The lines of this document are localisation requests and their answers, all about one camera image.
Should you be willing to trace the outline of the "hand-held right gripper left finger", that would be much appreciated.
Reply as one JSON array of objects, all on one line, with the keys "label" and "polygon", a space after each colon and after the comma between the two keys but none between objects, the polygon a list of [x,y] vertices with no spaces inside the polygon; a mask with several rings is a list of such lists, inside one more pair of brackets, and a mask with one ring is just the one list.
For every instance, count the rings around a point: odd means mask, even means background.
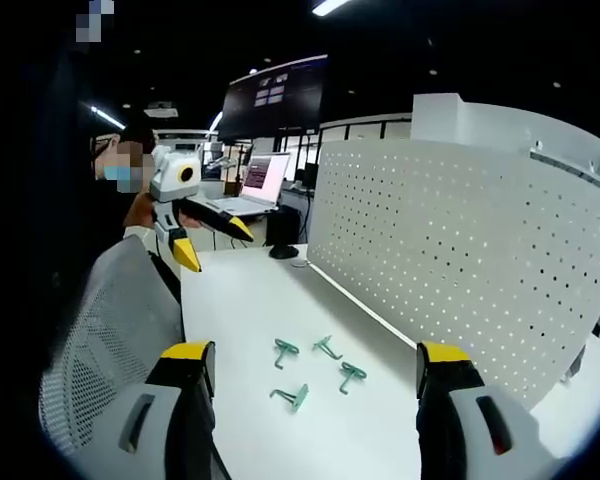
[{"label": "hand-held right gripper left finger", "polygon": [[216,447],[213,341],[165,350],[141,384],[128,387],[92,423],[75,457],[85,479],[228,479]]}]

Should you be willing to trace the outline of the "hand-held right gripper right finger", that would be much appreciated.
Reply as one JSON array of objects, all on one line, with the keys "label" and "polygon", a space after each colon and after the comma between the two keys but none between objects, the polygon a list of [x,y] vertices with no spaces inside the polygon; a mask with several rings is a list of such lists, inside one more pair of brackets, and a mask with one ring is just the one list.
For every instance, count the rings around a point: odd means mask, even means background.
[{"label": "hand-held right gripper right finger", "polygon": [[422,479],[549,479],[556,458],[524,406],[484,383],[468,354],[417,344],[416,429]]}]

